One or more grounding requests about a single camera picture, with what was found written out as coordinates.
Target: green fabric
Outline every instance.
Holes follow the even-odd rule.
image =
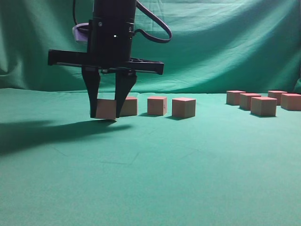
[[[0,90],[0,225],[301,224],[301,112],[166,94],[149,117],[154,94],[131,95],[139,115],[110,123],[89,118],[86,93]],[[174,97],[196,98],[197,115],[173,119]]]
[[[87,22],[93,1],[77,2],[78,21]],[[162,61],[165,73],[139,74],[133,92],[301,92],[299,0],[141,2],[174,37],[168,44],[134,37],[132,57]],[[71,6],[72,0],[3,1],[0,88],[85,90],[78,68],[47,65],[49,49],[86,51],[73,40]],[[167,36],[139,10],[136,27]],[[114,83],[113,75],[103,76],[101,91],[114,91]]]

